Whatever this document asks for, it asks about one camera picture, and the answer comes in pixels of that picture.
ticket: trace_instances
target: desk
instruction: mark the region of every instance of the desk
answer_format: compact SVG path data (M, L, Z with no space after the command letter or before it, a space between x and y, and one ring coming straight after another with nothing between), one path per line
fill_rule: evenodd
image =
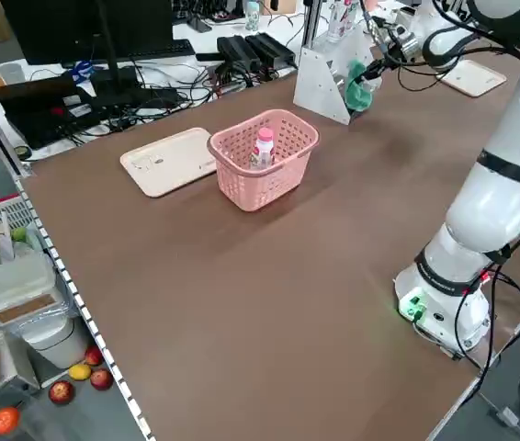
M420 441L449 413L475 372L414 334L392 279L443 222L512 93L515 61L480 61L510 81L474 101L443 85L410 94L391 74L346 127L293 106L290 77L36 164L25 197L157 439ZM257 213L215 176L145 198L119 165L271 107L322 141L301 186ZM505 269L520 282L520 251ZM520 299L500 287L498 302L501 347Z

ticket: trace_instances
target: apple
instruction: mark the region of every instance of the apple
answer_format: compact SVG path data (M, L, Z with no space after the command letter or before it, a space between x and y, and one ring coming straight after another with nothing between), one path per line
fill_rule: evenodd
M98 369L91 374L91 384L96 390L107 390L113 385L113 376L106 369Z
M89 366L98 366L103 363L103 354L96 345L88 346L85 352L85 363Z
M56 381L51 385L48 396L54 404L68 404L74 398L74 386L68 381Z

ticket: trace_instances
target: white container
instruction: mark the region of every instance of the white container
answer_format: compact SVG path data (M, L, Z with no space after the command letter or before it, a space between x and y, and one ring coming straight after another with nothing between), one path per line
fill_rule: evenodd
M63 301L50 259L44 253L0 265L0 327L58 309Z
M264 170L272 165L275 157L275 134L268 127L258 131L256 146L250 155L250 170Z
M67 369L85 358L90 343L82 320L65 315L47 317L26 325L21 336L60 369Z
M351 0L350 11L348 13L348 19L345 22L345 33L346 34L354 28L354 25L356 24L356 16L358 14L358 10L360 10L360 12L362 12L362 9L360 8L360 0Z
M351 4L351 0L335 0L333 3L330 24L327 29L328 41L336 43L345 35Z

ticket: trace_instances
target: bottle label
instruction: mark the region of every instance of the bottle label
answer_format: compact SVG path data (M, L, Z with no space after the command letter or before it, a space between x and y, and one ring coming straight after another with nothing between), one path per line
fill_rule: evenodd
M258 147L254 147L250 155L250 168L252 170L264 170L274 163L275 149L270 152L260 152Z

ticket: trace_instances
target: white robotic arm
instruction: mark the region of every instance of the white robotic arm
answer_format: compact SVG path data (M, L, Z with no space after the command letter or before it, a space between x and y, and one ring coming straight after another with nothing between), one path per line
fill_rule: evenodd
M365 79L422 57L438 72L478 36L441 17L434 0L421 5L409 30L388 29L389 48L368 66ZM473 27L520 44L520 0L469 0ZM483 273L501 264L502 250L520 236L520 81L503 120L482 151L447 219L414 262L395 279L399 311L453 354L474 347L491 327L489 303L480 291Z

